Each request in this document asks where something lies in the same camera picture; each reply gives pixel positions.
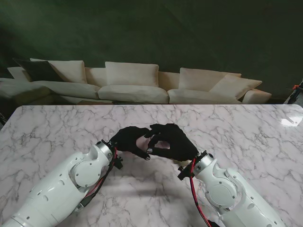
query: marble table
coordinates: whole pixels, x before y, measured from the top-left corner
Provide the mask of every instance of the marble table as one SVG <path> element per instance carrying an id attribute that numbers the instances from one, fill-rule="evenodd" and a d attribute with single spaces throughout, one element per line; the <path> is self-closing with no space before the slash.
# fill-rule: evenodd
<path id="1" fill-rule="evenodd" d="M 303 109 L 297 105 L 96 105 L 19 107 L 0 132 L 0 223 L 42 177 L 76 151 L 119 129 L 169 122 L 199 148 L 247 178 L 289 227 L 303 226 Z M 99 195 L 59 226 L 204 226 L 188 179 L 172 160 L 120 153 Z M 195 180 L 199 202 L 218 221 Z"/>

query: gloved hand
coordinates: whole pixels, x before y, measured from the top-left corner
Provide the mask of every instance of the gloved hand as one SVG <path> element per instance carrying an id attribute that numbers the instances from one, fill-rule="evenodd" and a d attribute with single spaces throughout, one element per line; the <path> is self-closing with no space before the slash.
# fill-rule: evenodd
<path id="1" fill-rule="evenodd" d="M 193 143 L 176 124 L 153 124 L 151 130 L 145 134 L 146 138 L 154 135 L 148 144 L 147 153 L 160 157 L 172 158 L 177 161 L 192 160 L 199 153 Z M 155 148 L 158 141 L 166 141 L 169 149 Z"/>
<path id="2" fill-rule="evenodd" d="M 129 126 L 120 129 L 118 133 L 110 139 L 110 142 L 120 151 L 129 151 L 134 155 L 137 155 L 146 160 L 150 160 L 151 157 L 136 145 L 136 141 L 141 136 L 149 132 L 147 128 L 138 128 L 135 126 Z"/>

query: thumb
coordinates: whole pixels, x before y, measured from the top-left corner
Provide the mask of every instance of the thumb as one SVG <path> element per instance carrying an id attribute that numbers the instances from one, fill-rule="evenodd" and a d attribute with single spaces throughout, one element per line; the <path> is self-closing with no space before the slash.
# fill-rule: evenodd
<path id="1" fill-rule="evenodd" d="M 131 149 L 130 152 L 132 152 L 134 155 L 137 155 L 138 157 L 141 157 L 145 160 L 150 160 L 151 159 L 151 157 L 146 152 L 142 151 L 138 147 L 135 147 L 135 148 Z"/>
<path id="2" fill-rule="evenodd" d="M 152 152 L 150 154 L 160 157 L 173 158 L 173 152 L 170 149 L 165 148 L 152 148 Z"/>

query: sofa cushion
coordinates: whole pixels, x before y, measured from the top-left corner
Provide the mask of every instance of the sofa cushion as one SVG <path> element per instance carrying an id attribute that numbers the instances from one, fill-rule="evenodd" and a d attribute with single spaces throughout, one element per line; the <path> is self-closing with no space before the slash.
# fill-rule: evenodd
<path id="1" fill-rule="evenodd" d="M 39 84 L 17 81 L 15 79 L 0 80 L 0 97 L 12 100 L 18 106 L 31 103 L 50 93 L 50 89 Z"/>
<path id="2" fill-rule="evenodd" d="M 172 89 L 168 91 L 170 104 L 241 104 L 240 101 L 206 91 Z"/>
<path id="3" fill-rule="evenodd" d="M 88 84 L 103 87 L 107 85 L 105 68 L 85 68 L 86 81 Z"/>
<path id="4" fill-rule="evenodd" d="M 139 103 L 167 104 L 169 96 L 159 87 L 138 85 L 109 85 L 98 91 L 100 99 Z"/>
<path id="5" fill-rule="evenodd" d="M 31 58 L 31 61 L 44 61 Z M 65 82 L 87 84 L 84 61 L 48 61 Z"/>
<path id="6" fill-rule="evenodd" d="M 158 87 L 158 65 L 105 62 L 108 85 Z"/>
<path id="7" fill-rule="evenodd" d="M 11 73 L 14 79 L 23 82 L 30 82 L 32 79 L 29 74 L 22 67 L 10 67 L 8 71 Z"/>
<path id="8" fill-rule="evenodd" d="M 32 81 L 47 80 L 63 82 L 47 61 L 27 61 L 16 58 L 14 58 L 14 61 L 27 71 Z"/>
<path id="9" fill-rule="evenodd" d="M 209 92 L 239 99 L 245 95 L 247 91 L 257 87 L 261 83 L 262 81 L 260 80 L 226 75 Z"/>
<path id="10" fill-rule="evenodd" d="M 53 81 L 35 81 L 31 84 L 38 84 L 51 89 L 54 93 L 62 96 L 72 96 L 80 98 L 99 99 L 98 86 L 91 84 L 53 82 Z"/>
<path id="11" fill-rule="evenodd" d="M 178 89 L 179 79 L 180 79 L 180 73 L 175 73 L 175 72 L 158 73 L 159 87 L 166 91 L 172 89 Z"/>
<path id="12" fill-rule="evenodd" d="M 241 77 L 239 73 L 181 68 L 179 89 L 210 91 L 226 75 Z"/>

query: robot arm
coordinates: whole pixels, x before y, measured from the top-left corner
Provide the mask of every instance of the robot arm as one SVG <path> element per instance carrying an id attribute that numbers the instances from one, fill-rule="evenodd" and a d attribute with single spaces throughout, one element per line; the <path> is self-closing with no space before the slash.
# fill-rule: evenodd
<path id="1" fill-rule="evenodd" d="M 285 227 L 274 209 L 233 169 L 221 169 L 206 151 L 194 166 L 194 175 L 206 186 L 205 196 L 226 227 Z"/>
<path id="2" fill-rule="evenodd" d="M 86 205 L 83 199 L 114 153 L 110 143 L 100 141 L 87 154 L 71 155 L 33 187 L 24 205 L 3 227 L 54 227 L 81 210 Z"/>

